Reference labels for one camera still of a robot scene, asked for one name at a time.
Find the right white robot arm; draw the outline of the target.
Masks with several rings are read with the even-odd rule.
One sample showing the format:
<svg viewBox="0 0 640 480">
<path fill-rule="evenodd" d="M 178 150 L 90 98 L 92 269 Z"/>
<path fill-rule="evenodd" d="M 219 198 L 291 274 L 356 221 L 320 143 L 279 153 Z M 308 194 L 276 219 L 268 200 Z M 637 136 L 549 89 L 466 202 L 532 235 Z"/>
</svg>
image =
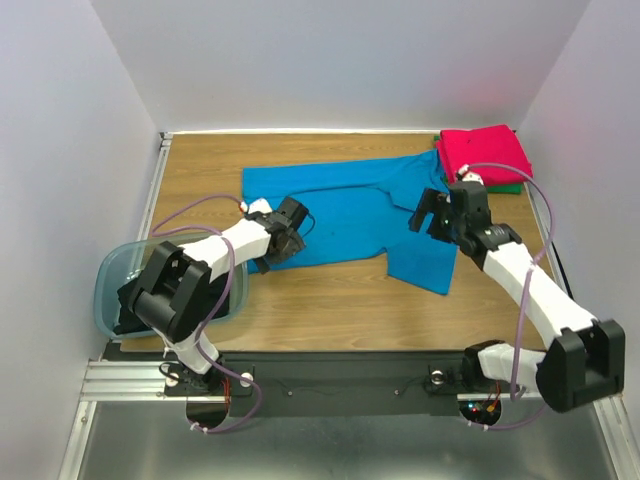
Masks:
<svg viewBox="0 0 640 480">
<path fill-rule="evenodd" d="M 623 391 L 624 329 L 579 306 L 535 263 L 509 225 L 493 222 L 481 182 L 458 181 L 448 192 L 425 189 L 409 228 L 456 245 L 517 303 L 543 341 L 541 351 L 499 340 L 466 348 L 460 366 L 466 387 L 508 382 L 539 393 L 557 413 Z"/>
</svg>

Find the blue t shirt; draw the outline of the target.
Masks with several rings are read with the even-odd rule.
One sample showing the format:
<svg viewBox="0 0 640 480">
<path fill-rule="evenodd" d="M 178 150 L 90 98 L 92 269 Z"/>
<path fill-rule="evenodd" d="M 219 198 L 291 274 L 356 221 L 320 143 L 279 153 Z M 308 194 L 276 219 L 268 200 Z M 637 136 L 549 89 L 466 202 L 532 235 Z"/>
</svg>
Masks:
<svg viewBox="0 0 640 480">
<path fill-rule="evenodd" d="M 409 228 L 423 191 L 445 191 L 437 153 L 297 166 L 253 167 L 242 173 L 242 195 L 277 206 L 287 196 L 309 209 L 305 249 L 281 269 L 387 257 L 388 275 L 446 295 L 457 248 Z"/>
</svg>

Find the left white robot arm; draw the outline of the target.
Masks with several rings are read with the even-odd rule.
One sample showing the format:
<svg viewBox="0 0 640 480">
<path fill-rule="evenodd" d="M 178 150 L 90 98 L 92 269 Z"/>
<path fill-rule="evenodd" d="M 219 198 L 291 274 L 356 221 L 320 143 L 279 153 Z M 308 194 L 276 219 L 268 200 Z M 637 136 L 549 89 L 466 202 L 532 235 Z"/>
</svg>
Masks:
<svg viewBox="0 0 640 480">
<path fill-rule="evenodd" d="M 272 209 L 259 199 L 241 210 L 243 218 L 223 232 L 212 229 L 185 246 L 161 242 L 118 291 L 121 312 L 161 337 L 202 394 L 222 384 L 220 353 L 203 330 L 225 303 L 235 268 L 252 261 L 266 273 L 305 248 L 299 228 L 310 213 L 299 201 L 286 197 Z"/>
</svg>

